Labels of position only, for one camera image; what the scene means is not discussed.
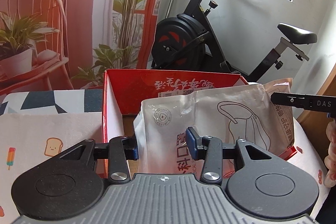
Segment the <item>human hand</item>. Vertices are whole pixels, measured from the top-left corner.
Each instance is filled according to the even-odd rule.
[[[336,123],[335,120],[328,123],[325,130],[327,137],[330,141],[328,156],[324,159],[324,164],[329,169],[324,179],[326,187],[333,187],[336,185]]]

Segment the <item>circular logo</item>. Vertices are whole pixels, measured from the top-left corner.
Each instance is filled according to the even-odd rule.
[[[162,181],[167,181],[167,180],[169,180],[169,177],[166,177],[166,176],[164,176],[164,177],[160,177],[160,180],[162,180]]]
[[[165,127],[171,121],[171,113],[167,108],[158,108],[154,113],[154,120],[158,126]]]

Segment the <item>gray plastic base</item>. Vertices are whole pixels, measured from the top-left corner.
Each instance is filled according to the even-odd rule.
[[[111,185],[85,213],[60,221],[26,216],[14,224],[203,224],[314,223],[308,216],[295,220],[261,220],[234,207],[219,186],[200,183],[194,175],[136,174],[129,183]]]

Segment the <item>patterned cloth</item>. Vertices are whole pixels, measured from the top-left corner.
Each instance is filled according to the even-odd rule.
[[[102,93],[100,89],[11,93],[1,104],[0,115],[101,112]]]

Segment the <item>barcode label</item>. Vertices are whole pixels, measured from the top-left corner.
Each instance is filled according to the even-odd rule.
[[[169,96],[175,96],[175,95],[188,95],[194,91],[197,90],[208,90],[208,89],[214,89],[213,86],[204,86],[202,88],[195,88],[195,89],[188,89],[188,90],[173,90],[173,91],[165,91],[165,92],[159,92],[159,97],[169,97]]]

